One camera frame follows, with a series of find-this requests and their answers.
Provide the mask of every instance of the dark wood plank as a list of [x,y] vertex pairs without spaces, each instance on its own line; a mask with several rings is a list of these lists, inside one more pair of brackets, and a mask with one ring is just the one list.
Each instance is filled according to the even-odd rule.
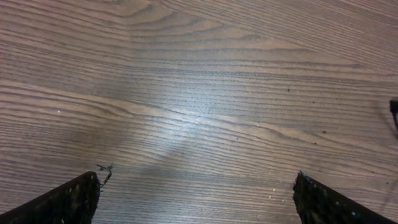
[[8,80],[391,139],[391,72],[141,1],[0,5],[0,72]]
[[167,7],[396,72],[398,4],[390,0],[159,0]]
[[114,162],[95,223],[300,223],[299,169],[398,219],[396,146],[5,80],[0,96],[0,212]]

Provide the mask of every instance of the brown wood grain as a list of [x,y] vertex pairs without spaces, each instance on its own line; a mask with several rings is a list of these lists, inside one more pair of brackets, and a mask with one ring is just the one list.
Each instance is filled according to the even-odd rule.
[[172,9],[396,72],[390,0],[159,0]]
[[300,223],[300,169],[397,221],[394,46],[370,50],[390,37],[355,58],[300,17],[275,22],[313,45],[194,3],[0,1],[0,212],[114,162],[94,223]]

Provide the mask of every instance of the wooden surface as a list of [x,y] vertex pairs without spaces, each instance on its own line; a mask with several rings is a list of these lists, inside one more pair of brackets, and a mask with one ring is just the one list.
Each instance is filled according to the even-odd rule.
[[0,1],[0,212],[113,162],[94,223],[300,223],[300,169],[398,221],[378,2]]

